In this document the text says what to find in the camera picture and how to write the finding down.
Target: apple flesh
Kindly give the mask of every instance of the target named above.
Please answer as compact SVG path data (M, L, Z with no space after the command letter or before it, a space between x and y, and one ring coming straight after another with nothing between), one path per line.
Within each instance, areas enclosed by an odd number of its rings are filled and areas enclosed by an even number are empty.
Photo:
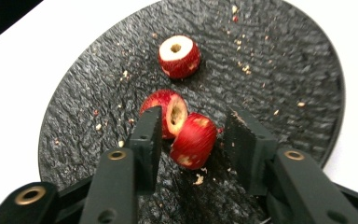
M179 134L187 118L187 105L183 97L176 91L163 89L152 92L144 100L140 115L146 109L160 105L162 116L162 138L173 139Z
M170 156L177 164L197 170L208 160L216 138L213 122L202 114L191 113L172 143Z
M162 71L172 79L189 77L199 68L200 50L189 37L174 35L159 47L158 62Z

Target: apple core hole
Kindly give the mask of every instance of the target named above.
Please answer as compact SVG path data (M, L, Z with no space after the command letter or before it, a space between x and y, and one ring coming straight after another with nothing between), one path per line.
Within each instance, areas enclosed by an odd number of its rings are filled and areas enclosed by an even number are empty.
M171 113L171 124L175 125L176 121L180 118L181 110L174 106Z
M180 46L179 44L174 44L174 45L172 45L171 46L171 51L173 52L173 53L177 53L177 52L179 52L179 50L182 48L182 46Z

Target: red apple skin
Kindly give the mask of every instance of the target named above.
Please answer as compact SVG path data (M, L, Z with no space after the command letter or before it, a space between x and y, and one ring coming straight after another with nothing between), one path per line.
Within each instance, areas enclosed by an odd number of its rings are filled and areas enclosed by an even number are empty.
M162 116L162 138L173 139L179 134L183 123L187 118L187 106L183 97L176 91L162 89L152 92L144 100L139 114L142 115L146 109L160 105ZM177 113L180 109L181 114L175 119L176 123L172 123L172 114Z
M184 57L178 60L166 61L161 58L160 51L158 51L158 62L162 71L169 78L179 79L193 75L200 66L200 50L197 44L193 42L191 51Z
M191 113L172 143L170 156L179 165L197 170L208 160L217 138L214 123L199 113Z

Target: apple crumb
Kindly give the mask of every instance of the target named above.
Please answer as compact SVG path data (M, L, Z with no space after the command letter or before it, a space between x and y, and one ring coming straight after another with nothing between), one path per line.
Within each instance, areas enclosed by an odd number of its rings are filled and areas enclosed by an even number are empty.
M246 75L251 75L252 71L250 70L249 64L242 68L242 72L244 72Z
M235 14L238 12L238 7L237 6L232 6L231 8L232 14Z
M203 176L197 174L197 181L193 183L193 185L201 185L203 183Z
M102 127L103 126L101 124L97 124L97 126L95 126L95 130L100 131Z

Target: apple slice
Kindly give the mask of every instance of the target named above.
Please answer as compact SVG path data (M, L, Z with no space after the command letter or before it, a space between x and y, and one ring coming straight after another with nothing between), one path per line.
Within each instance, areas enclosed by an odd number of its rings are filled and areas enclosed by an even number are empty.
M202 114L191 113L172 143L170 156L179 165L197 170L208 160L216 138L214 123Z
M179 134L187 118L186 102L176 91L169 89L154 91L144 100L140 109L140 115L146 109L156 105L161 105L162 138L173 139Z
M199 68L200 50L189 37L174 35L159 47L158 62L162 71L172 79L189 77Z

